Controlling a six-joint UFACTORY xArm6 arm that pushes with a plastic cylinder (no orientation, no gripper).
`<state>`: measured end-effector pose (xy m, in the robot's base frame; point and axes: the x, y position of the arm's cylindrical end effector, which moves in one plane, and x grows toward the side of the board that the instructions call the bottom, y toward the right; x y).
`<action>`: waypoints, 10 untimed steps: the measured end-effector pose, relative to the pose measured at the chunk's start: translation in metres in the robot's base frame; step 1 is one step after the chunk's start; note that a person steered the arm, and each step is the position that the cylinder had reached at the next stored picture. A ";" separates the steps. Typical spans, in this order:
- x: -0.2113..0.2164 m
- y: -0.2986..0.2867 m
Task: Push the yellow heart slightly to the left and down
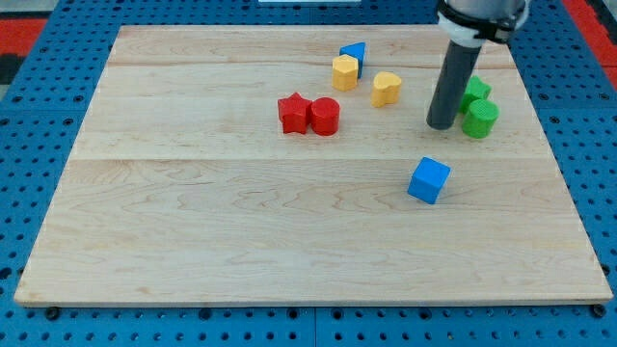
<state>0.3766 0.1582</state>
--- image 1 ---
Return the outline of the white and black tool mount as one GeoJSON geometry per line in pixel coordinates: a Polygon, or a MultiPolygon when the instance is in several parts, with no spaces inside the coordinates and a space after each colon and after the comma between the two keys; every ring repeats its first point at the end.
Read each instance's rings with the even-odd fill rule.
{"type": "Polygon", "coordinates": [[[529,0],[439,0],[438,25],[458,45],[505,44],[529,16],[529,0]]]}

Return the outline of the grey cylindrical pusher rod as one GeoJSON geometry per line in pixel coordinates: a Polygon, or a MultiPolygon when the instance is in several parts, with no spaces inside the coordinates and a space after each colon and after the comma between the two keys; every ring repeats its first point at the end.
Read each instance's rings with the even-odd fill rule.
{"type": "Polygon", "coordinates": [[[447,130],[453,125],[480,51],[449,42],[426,117],[431,128],[447,130]]]}

